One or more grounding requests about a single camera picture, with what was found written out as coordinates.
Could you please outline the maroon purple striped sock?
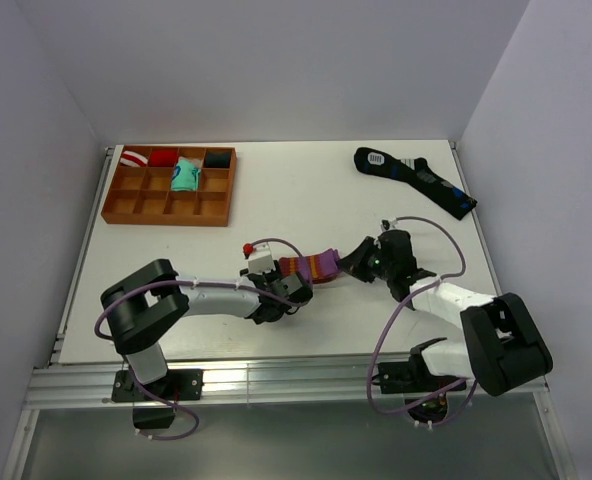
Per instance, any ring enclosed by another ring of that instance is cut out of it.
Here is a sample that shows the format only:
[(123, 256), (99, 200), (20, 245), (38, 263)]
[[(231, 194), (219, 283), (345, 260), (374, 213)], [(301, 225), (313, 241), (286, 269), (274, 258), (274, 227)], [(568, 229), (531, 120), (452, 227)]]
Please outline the maroon purple striped sock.
[(339, 252), (329, 248), (322, 253), (305, 257), (281, 257), (278, 263), (281, 272), (285, 275), (299, 272), (313, 284), (324, 284), (335, 280), (340, 275), (341, 270), (337, 265), (339, 260)]

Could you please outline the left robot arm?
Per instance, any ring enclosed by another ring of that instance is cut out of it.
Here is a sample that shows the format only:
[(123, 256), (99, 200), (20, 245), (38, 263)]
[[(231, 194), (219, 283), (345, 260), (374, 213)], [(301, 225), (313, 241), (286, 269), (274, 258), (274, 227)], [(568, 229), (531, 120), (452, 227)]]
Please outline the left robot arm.
[(157, 259), (107, 288), (100, 296), (106, 336), (135, 375), (135, 388), (159, 399), (171, 386), (160, 339), (182, 318), (226, 315), (273, 323), (313, 298), (299, 272), (249, 273), (232, 280), (180, 279), (168, 259)]

